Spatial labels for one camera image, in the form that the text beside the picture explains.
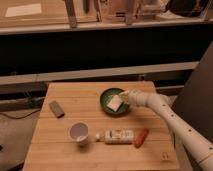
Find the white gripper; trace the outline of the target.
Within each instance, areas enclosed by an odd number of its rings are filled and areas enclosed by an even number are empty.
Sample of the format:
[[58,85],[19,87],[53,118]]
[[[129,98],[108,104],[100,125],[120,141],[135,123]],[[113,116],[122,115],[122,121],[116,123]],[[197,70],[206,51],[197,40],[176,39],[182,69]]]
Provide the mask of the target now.
[[146,107],[148,104],[148,98],[150,94],[141,90],[129,90],[119,93],[119,97],[128,97],[124,99],[123,103],[126,105],[134,105],[137,107]]

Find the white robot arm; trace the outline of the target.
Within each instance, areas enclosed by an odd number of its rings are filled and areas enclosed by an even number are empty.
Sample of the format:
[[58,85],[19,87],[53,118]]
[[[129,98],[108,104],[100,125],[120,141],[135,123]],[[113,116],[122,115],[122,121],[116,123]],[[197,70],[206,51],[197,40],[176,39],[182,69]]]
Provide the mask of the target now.
[[158,114],[181,139],[186,149],[204,171],[213,171],[213,144],[180,118],[169,106],[163,94],[127,90],[119,94],[127,104],[148,107]]

